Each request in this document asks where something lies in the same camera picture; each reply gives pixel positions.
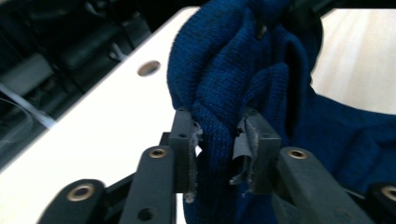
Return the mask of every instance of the round hole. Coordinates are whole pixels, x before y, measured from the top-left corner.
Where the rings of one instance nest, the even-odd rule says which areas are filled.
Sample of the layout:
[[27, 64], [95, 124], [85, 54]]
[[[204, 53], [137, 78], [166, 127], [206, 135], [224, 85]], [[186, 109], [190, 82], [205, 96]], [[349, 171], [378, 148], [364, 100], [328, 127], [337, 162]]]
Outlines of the round hole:
[[293, 157], [294, 159], [300, 159], [300, 160], [306, 159], [306, 153], [296, 149], [290, 150], [289, 156]]
[[140, 221], [150, 221], [154, 218], [154, 210], [152, 208], [143, 208], [137, 214]]
[[80, 202], [89, 199], [95, 192], [93, 184], [81, 184], [70, 190], [67, 199], [71, 202]]
[[161, 148], [152, 149], [149, 153], [151, 158], [161, 158], [166, 155], [166, 150]]
[[158, 61], [150, 61], [143, 64], [139, 70], [137, 70], [137, 74], [141, 77], [147, 77], [154, 74], [160, 68], [160, 66], [161, 64]]
[[382, 193], [387, 196], [387, 198], [396, 202], [396, 187], [393, 186], [385, 186], [381, 189]]

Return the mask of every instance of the white tabletop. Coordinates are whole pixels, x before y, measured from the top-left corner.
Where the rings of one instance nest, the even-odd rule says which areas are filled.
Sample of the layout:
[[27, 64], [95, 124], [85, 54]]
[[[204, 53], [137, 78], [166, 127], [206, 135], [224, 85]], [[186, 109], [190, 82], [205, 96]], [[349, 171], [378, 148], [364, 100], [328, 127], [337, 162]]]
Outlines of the white tabletop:
[[[170, 131], [168, 54], [178, 29], [195, 11], [177, 14], [3, 169], [0, 223], [37, 222], [58, 191], [76, 180], [111, 185], [135, 171], [141, 152]], [[327, 16], [313, 75], [316, 91], [358, 108], [396, 114], [395, 20], [391, 10], [338, 10]], [[140, 77], [137, 70], [152, 60], [161, 63], [160, 70]], [[177, 223], [185, 223], [180, 210]]]

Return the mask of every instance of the table hole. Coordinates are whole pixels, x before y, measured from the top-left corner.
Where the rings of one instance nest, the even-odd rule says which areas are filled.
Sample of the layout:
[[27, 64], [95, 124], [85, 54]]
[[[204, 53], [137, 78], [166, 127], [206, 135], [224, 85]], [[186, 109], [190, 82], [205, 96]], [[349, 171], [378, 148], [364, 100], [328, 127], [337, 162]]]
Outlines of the table hole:
[[150, 61], [143, 64], [138, 70], [137, 74], [141, 77], [148, 77], [160, 69], [161, 64], [158, 61]]

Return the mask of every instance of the black machine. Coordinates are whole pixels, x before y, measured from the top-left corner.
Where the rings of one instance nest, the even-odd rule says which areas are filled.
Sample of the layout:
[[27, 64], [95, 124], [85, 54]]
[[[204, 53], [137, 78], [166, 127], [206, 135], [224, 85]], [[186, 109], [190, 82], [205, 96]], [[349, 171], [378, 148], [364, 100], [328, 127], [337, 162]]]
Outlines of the black machine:
[[[396, 8], [396, 1], [295, 1], [282, 21], [298, 32], [335, 7]], [[253, 109], [238, 129], [234, 157], [243, 158], [243, 169], [230, 184], [247, 181], [250, 192], [273, 194], [279, 223], [289, 223], [290, 207], [300, 223], [396, 223], [396, 183], [375, 183], [364, 195], [343, 188], [309, 151], [281, 148], [278, 134]], [[176, 193], [193, 200], [199, 136], [191, 113], [179, 109], [172, 131], [143, 153], [135, 174], [107, 188], [91, 179], [70, 184], [39, 223], [175, 223]]]

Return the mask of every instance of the blue cloth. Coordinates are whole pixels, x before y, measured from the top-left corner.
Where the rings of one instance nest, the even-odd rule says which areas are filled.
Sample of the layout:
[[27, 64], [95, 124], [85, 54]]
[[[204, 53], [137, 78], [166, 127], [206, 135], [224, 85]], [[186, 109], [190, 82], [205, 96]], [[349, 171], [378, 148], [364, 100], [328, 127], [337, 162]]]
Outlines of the blue cloth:
[[[300, 34], [279, 22], [289, 0], [212, 0], [182, 27], [172, 47], [168, 87], [204, 131], [189, 224], [275, 223], [268, 196], [230, 186], [236, 126], [247, 106], [260, 111], [283, 146], [313, 152], [342, 184], [364, 191], [396, 181], [396, 117], [341, 105], [310, 87], [321, 24]], [[256, 23], [267, 31], [256, 38]]]

